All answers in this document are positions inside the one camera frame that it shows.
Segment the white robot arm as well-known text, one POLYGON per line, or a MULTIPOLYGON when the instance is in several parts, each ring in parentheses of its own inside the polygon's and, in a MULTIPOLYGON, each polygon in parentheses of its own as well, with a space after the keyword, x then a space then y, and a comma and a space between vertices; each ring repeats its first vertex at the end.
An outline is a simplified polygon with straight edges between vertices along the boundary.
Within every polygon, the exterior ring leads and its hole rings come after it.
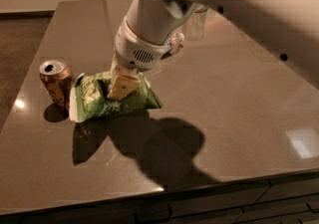
POLYGON ((302 76, 319 84, 319 0, 134 0, 115 39, 108 97, 121 100, 168 52, 198 6, 219 12, 302 76))

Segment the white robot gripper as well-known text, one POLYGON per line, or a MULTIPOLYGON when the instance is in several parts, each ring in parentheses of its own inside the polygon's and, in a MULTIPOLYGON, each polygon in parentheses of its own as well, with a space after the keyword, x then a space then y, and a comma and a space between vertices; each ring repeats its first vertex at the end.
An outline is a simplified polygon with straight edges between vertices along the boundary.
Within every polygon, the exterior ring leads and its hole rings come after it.
POLYGON ((115 38, 108 99, 121 101, 139 86, 138 75, 128 69, 151 70, 167 52, 172 32, 164 23, 130 21, 128 16, 123 19, 115 38))

